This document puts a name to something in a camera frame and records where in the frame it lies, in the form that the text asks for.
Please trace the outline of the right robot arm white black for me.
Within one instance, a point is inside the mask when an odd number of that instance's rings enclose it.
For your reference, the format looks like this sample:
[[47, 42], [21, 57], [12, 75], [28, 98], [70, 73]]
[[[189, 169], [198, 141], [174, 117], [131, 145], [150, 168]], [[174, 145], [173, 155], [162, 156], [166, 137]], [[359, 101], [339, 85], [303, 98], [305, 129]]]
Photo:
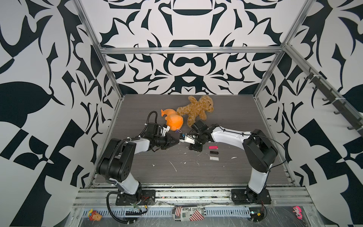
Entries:
[[271, 204], [272, 199], [267, 189], [270, 170], [278, 156], [278, 149], [272, 139], [261, 130], [252, 132], [226, 129], [218, 124], [207, 126], [202, 121], [192, 125], [189, 133], [180, 136], [189, 143], [189, 149], [201, 152], [204, 144], [224, 143], [242, 149], [251, 165], [251, 175], [245, 189], [232, 189], [231, 200], [236, 205]]

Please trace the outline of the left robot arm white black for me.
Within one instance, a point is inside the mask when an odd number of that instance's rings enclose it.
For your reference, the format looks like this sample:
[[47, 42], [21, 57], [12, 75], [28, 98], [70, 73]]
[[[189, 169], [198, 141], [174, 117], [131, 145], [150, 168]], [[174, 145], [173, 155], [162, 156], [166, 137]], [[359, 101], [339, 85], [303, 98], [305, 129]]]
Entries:
[[118, 189], [117, 205], [138, 204], [145, 198], [141, 183], [130, 173], [136, 154], [166, 150], [179, 144], [168, 128], [158, 124], [157, 117], [156, 111], [150, 112], [144, 129], [136, 137], [111, 139], [97, 164], [96, 173]]

